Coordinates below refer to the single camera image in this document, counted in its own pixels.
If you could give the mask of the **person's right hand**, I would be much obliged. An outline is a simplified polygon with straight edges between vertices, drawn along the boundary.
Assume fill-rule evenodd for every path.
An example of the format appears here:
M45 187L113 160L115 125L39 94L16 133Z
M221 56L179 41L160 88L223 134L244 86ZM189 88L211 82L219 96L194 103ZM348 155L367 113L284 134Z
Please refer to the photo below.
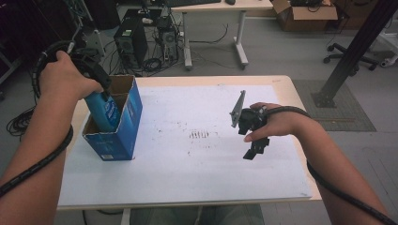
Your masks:
M261 128L252 131L244 138L245 143L254 142L270 136L285 136L293 134L299 122L307 119L297 112L276 112L268 118L268 122Z

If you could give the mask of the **grey floor mat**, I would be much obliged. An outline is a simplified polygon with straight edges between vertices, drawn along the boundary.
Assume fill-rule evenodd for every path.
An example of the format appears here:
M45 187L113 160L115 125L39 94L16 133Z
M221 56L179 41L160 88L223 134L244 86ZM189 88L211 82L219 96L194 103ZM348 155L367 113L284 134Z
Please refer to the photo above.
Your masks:
M345 84L333 98L334 107L316 107L312 94L318 92L324 83L319 80L293 81L305 110L314 120L327 131L375 132L375 126Z

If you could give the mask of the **small grey computer case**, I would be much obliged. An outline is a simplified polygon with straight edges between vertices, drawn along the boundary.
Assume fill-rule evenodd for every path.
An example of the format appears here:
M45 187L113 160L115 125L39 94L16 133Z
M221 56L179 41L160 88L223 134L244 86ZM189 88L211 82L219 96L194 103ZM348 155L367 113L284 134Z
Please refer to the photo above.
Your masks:
M163 59L165 61L174 61L178 58L177 36L174 28L165 30L161 33L161 45Z

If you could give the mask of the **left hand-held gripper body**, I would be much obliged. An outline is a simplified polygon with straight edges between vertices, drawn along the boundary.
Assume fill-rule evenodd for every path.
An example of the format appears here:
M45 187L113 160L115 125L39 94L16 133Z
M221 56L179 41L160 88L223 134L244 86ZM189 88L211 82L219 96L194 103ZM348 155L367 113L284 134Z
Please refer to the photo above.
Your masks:
M100 51L90 47L88 44L82 45L83 31L78 28L69 44L69 56L78 70L86 77L95 80L106 91L111 85L111 78L100 65Z

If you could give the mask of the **open brown cardboard box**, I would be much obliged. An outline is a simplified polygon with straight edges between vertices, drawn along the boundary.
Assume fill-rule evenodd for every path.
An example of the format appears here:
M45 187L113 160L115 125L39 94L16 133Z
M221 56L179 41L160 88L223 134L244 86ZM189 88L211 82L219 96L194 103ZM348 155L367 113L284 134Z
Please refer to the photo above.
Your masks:
M270 0L283 31L323 31L328 22L338 20L331 0Z

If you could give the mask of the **black computer tower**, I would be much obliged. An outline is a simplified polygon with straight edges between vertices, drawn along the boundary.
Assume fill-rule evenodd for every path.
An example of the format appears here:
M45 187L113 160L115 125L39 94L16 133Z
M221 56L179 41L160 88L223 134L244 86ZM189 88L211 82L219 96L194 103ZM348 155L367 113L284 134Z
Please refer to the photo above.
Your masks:
M116 31L114 40L126 68L140 68L143 65L148 45L141 18L125 18Z

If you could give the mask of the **blue cardboard box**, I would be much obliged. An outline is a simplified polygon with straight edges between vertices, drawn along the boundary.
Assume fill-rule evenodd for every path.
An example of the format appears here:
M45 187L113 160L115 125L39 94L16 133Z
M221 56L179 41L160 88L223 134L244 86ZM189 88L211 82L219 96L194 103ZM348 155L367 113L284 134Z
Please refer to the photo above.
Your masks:
M114 132L103 132L91 115L83 128L83 137L104 161L131 160L143 104L135 78L131 75L110 77L110 96L120 112Z

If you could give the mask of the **person's left hand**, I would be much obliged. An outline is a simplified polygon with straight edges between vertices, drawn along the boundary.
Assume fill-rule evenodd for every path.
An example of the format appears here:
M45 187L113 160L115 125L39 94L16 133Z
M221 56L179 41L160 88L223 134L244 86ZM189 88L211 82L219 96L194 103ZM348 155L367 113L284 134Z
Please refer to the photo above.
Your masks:
M56 61L49 63L39 76L39 100L77 102L103 88L95 80L84 77L66 52L58 51Z

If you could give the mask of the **white table leg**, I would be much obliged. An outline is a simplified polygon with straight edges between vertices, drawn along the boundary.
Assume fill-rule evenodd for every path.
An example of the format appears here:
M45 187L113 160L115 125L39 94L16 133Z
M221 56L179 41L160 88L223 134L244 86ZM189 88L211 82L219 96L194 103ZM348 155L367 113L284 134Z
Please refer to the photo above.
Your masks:
M131 210L129 208L123 210L120 225L130 225L130 214Z

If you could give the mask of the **white table mat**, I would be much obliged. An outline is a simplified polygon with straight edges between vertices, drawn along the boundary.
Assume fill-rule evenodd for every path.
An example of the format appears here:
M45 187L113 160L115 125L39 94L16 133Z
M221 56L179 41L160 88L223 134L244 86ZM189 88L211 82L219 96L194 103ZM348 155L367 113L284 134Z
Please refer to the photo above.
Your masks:
M273 137L252 160L231 126L238 97L276 101L270 85L141 87L133 158L103 161L83 138L69 153L62 209L305 200L312 196L293 139Z

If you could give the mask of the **blue bottle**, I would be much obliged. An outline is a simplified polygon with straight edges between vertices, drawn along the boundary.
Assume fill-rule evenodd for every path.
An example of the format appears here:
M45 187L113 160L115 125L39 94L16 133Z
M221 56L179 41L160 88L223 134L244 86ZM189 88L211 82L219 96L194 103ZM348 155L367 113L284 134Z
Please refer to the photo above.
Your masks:
M93 92L84 101L101 132L116 131L121 114L112 97L106 101L103 92Z

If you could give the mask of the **black metal post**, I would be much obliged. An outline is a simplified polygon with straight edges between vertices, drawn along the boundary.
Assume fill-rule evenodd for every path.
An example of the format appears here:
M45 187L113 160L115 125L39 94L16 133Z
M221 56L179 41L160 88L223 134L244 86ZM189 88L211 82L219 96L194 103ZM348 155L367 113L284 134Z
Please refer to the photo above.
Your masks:
M319 92L312 94L316 107L332 108L335 106L333 98L397 9L398 0L377 0L374 9L354 36L325 84Z

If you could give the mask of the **black keyboard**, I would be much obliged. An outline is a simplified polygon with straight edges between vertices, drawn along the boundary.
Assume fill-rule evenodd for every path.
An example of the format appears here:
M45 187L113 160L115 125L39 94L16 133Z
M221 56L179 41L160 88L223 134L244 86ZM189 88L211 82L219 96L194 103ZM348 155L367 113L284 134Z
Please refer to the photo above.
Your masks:
M169 8L178 8L178 7L220 3L221 1L222 0L164 0L164 3Z

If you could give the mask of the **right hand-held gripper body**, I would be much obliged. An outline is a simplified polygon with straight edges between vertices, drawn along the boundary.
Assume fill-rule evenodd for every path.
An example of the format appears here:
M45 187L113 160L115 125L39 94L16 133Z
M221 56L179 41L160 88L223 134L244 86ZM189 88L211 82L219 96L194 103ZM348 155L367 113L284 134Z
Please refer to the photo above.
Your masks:
M257 108L244 108L243 103L245 99L246 91L242 90L237 100L236 105L230 112L232 127L238 127L238 133L240 135L246 135L249 130L255 131L267 123L265 105Z

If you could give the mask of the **white desk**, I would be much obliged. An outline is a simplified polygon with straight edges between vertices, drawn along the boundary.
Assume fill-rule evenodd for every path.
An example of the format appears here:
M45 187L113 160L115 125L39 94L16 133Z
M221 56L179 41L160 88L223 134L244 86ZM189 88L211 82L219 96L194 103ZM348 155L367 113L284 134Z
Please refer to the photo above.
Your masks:
M189 38L189 32L193 30L193 20L200 23L222 23L237 24L237 34L233 37L234 46L236 48L237 57L240 66L244 69L249 65L248 58L242 46L242 37L244 32L244 24L248 11L264 11L272 10L273 5L270 0L236 0L233 6L222 0L220 3L188 6L188 7L169 7L174 13L182 15L183 25L183 58L186 70L192 70L191 59L191 43L193 40Z

